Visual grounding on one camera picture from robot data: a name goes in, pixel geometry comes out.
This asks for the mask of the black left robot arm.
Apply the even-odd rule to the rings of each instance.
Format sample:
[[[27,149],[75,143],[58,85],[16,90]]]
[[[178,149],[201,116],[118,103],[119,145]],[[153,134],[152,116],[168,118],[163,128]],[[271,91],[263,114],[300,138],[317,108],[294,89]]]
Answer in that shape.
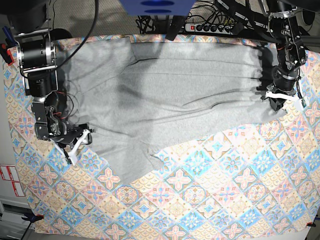
[[[301,39],[294,7],[279,0],[260,0],[262,14],[268,18],[268,29],[277,40],[278,65],[272,68],[273,82],[266,87],[263,100],[269,99],[271,108],[279,111],[285,101],[298,102],[301,108],[306,100],[301,93],[300,67],[307,55]]]

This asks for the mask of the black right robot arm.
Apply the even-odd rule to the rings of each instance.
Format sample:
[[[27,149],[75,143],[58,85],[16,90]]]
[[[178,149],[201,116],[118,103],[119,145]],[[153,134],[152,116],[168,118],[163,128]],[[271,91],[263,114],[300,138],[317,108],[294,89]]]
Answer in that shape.
[[[88,124],[71,126],[63,116],[71,98],[59,89],[54,37],[51,36],[49,1],[2,0],[0,13],[8,18],[10,28],[4,32],[17,45],[17,62],[26,96],[31,96],[35,117],[35,135],[43,141],[53,141],[59,148],[92,143]]]

